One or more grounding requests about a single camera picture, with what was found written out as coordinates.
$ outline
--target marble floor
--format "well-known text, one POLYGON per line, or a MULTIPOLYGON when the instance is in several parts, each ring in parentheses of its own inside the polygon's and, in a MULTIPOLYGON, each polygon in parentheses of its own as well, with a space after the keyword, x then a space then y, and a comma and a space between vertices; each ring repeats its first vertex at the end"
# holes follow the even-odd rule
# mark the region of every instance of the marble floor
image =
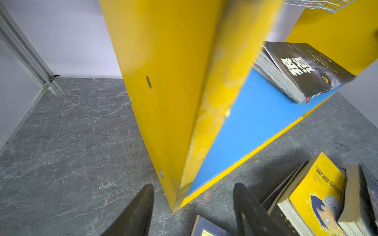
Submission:
POLYGON ((122 80, 57 78, 0 158, 0 235, 100 235, 151 183, 149 235, 190 235, 197 214, 236 234, 232 190, 260 200, 324 151, 378 177, 378 129, 336 93, 179 212, 172 214, 122 80))

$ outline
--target wire basket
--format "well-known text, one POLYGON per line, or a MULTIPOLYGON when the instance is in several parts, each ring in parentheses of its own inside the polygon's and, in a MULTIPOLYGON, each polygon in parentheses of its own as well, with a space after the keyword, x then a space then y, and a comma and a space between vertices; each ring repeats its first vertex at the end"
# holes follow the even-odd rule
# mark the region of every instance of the wire basket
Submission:
POLYGON ((286 4, 304 6, 311 9, 324 9, 328 13, 335 13, 354 0, 286 0, 286 4))

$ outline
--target blue cartoon hair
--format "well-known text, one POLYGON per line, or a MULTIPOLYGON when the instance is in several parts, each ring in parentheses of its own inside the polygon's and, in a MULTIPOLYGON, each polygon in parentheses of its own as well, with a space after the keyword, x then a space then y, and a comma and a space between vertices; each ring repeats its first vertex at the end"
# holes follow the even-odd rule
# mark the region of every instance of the blue cartoon hair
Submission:
POLYGON ((319 212, 318 211, 324 211, 322 209, 322 206, 325 207, 324 205, 324 202, 314 196, 314 195, 310 195, 311 196, 311 205, 312 205, 312 210, 314 211, 315 215, 316 215, 316 218, 319 220, 320 222, 320 225, 326 229, 328 229, 328 227, 325 225, 325 223, 323 222, 323 220, 320 218, 320 215, 319 215, 319 212))

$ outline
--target blue shelf surface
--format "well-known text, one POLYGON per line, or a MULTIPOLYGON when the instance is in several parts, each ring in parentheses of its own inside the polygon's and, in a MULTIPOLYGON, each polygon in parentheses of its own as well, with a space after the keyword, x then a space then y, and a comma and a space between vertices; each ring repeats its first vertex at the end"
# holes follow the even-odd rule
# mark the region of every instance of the blue shelf surface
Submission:
POLYGON ((256 70, 241 89, 188 194, 222 173, 275 134, 335 93, 333 89, 297 104, 256 70))

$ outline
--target worn yellow edge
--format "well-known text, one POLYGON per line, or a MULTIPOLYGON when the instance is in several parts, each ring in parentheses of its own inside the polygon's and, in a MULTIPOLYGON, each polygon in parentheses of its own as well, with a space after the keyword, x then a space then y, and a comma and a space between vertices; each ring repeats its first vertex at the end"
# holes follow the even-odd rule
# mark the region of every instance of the worn yellow edge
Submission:
POLYGON ((250 153, 248 153, 246 156, 244 156, 243 158, 241 158, 240 160, 238 160, 236 163, 234 163, 232 166, 230 166, 229 168, 227 168, 226 170, 224 170, 222 173, 218 174, 216 177, 214 177, 212 180, 210 180, 209 182, 207 182, 206 184, 204 184, 202 187, 200 187, 199 189, 197 189, 196 191, 194 191, 192 194, 190 194, 189 196, 187 196, 184 201, 182 202, 180 208, 184 207, 186 204, 188 204, 191 200, 195 199, 196 197, 198 197, 201 193, 203 193, 205 190, 207 190, 208 188, 210 188, 211 186, 213 186, 216 182, 218 182, 219 180, 221 180, 223 177, 225 177, 227 174, 229 174, 231 171, 233 171, 234 169, 236 169, 238 166, 240 166, 241 164, 243 164, 246 160, 248 160, 251 156, 255 155, 256 153, 258 153, 259 151, 261 151, 264 147, 266 147, 269 143, 273 142, 276 138, 278 138, 279 136, 281 136, 284 132, 288 131, 291 127, 293 127, 294 125, 298 124, 301 120, 304 119, 304 116, 301 116, 299 117, 296 121, 294 121, 293 123, 291 123, 290 125, 288 125, 286 128, 284 128, 283 130, 281 130, 280 132, 278 132, 276 135, 274 135, 273 137, 271 137, 270 139, 268 139, 267 141, 265 141, 263 144, 261 144, 260 146, 258 146, 256 149, 254 149, 253 151, 251 151, 250 153))

